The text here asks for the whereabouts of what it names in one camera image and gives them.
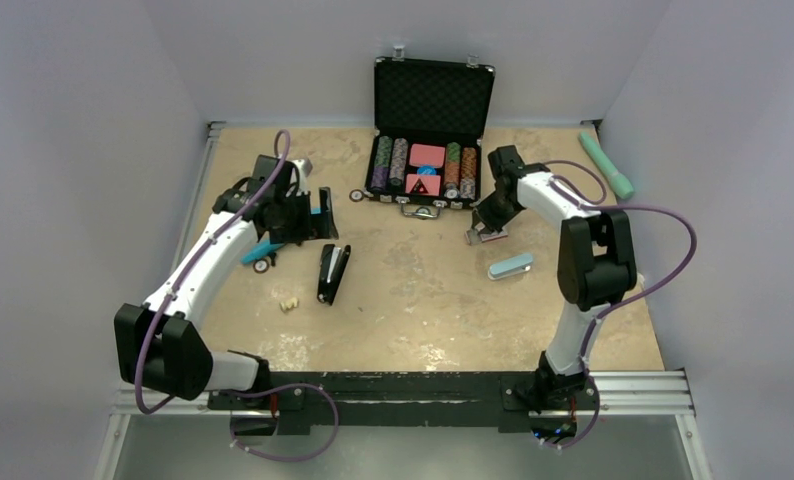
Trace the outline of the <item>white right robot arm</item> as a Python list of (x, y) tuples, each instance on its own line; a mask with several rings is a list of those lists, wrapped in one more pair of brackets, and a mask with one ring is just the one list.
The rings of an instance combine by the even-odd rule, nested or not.
[(470, 244), (499, 235), (526, 210), (558, 229), (556, 278), (565, 304), (531, 385), (512, 392), (557, 407), (586, 385), (598, 314), (619, 305), (636, 284), (630, 221), (622, 211), (600, 210), (547, 165), (525, 163), (513, 145), (489, 153), (488, 164), (494, 189), (472, 211)]

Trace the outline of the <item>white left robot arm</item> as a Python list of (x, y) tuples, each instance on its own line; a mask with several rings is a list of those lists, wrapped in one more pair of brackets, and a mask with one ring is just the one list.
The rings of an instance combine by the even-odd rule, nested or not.
[(319, 206), (311, 205), (311, 170), (308, 159), (261, 155), (250, 176), (217, 197), (203, 232), (171, 276), (143, 302), (125, 303), (115, 314), (123, 381), (185, 400), (231, 390), (248, 409), (268, 402), (267, 361), (210, 350), (200, 327), (234, 267), (262, 238), (278, 244), (337, 238), (329, 188), (319, 188)]

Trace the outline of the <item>light blue stapler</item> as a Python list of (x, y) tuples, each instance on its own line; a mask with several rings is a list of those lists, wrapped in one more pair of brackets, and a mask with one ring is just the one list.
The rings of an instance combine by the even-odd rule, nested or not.
[(534, 263), (531, 253), (523, 253), (489, 266), (487, 276), (492, 281), (520, 275), (528, 272)]

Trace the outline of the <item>black stapler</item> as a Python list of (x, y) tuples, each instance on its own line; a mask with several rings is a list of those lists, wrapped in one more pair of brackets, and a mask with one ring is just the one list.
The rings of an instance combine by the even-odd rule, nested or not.
[(326, 244), (319, 258), (317, 300), (332, 305), (352, 253), (350, 245)]

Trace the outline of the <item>staple box red white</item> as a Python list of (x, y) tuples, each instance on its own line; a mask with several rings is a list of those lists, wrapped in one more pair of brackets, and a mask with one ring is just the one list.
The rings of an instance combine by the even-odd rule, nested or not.
[(486, 231), (471, 228), (466, 231), (465, 237), (466, 242), (468, 245), (476, 246), (483, 243), (488, 243), (491, 241), (507, 238), (509, 236), (508, 231), (506, 228), (503, 228), (499, 231)]

